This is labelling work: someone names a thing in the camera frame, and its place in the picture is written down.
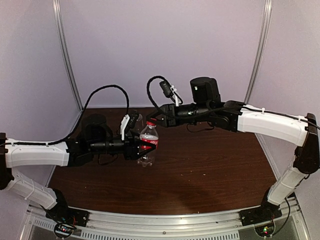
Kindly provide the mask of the red cola bottle cap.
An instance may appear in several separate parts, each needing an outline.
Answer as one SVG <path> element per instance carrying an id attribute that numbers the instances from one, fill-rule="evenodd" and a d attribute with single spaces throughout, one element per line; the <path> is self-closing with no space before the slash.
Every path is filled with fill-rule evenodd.
<path id="1" fill-rule="evenodd" d="M 146 121 L 146 125 L 147 126 L 153 126 L 153 127 L 156 126 L 156 124 L 151 122 L 151 121 Z"/>

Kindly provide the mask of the small cola bottle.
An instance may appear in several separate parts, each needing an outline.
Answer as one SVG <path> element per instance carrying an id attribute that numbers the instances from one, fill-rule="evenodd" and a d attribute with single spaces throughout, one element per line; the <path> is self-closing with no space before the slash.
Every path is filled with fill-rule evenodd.
<path id="1" fill-rule="evenodd" d="M 142 155 L 137 163 L 143 167 L 152 166 L 156 160 L 156 150 L 159 143 L 159 135 L 156 130 L 156 124 L 151 121 L 146 121 L 146 126 L 140 133 L 140 140 L 144 145 L 141 146 L 142 151 L 150 150 L 149 153 Z"/>

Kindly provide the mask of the large clear plastic bottle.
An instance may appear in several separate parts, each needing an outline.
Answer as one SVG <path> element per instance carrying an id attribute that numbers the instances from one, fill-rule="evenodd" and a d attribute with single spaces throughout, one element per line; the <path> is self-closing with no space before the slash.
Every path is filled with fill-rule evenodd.
<path id="1" fill-rule="evenodd" d="M 144 126 L 144 118 L 143 118 L 143 115 L 141 113 L 139 113 L 138 116 L 137 116 L 137 120 L 135 122 L 133 130 L 136 133 L 140 134 L 144 128 L 145 128 L 145 126 Z"/>

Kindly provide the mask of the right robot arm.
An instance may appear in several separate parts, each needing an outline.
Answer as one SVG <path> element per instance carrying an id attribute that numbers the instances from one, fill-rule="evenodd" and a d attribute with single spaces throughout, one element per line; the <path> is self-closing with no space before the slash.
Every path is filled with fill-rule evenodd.
<path id="1" fill-rule="evenodd" d="M 249 214 L 261 221 L 272 219 L 302 180 L 320 168 L 319 126 L 315 115 L 294 116 L 240 101 L 223 102 L 217 81 L 211 77 L 192 79 L 190 88 L 193 103 L 184 104 L 175 87 L 163 76 L 150 78 L 146 92 L 155 112 L 147 119 L 166 128 L 207 122 L 213 128 L 265 135 L 296 146 L 287 170 L 265 192 L 261 205 Z"/>

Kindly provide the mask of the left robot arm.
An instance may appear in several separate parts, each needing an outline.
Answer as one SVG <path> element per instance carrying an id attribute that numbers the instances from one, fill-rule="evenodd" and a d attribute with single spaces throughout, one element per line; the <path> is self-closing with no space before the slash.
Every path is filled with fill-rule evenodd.
<path id="1" fill-rule="evenodd" d="M 102 114 L 91 114 L 81 123 L 75 138 L 57 142 L 18 142 L 0 134 L 0 188 L 13 191 L 26 200 L 38 203 L 47 217 L 57 222 L 72 218 L 72 210 L 61 191 L 45 187 L 16 170 L 19 166 L 53 165 L 80 167 L 94 156 L 122 154 L 126 160 L 141 160 L 158 147 L 155 124 L 148 122 L 142 132 L 135 130 L 139 114 L 126 114 L 120 135 L 114 135 Z"/>

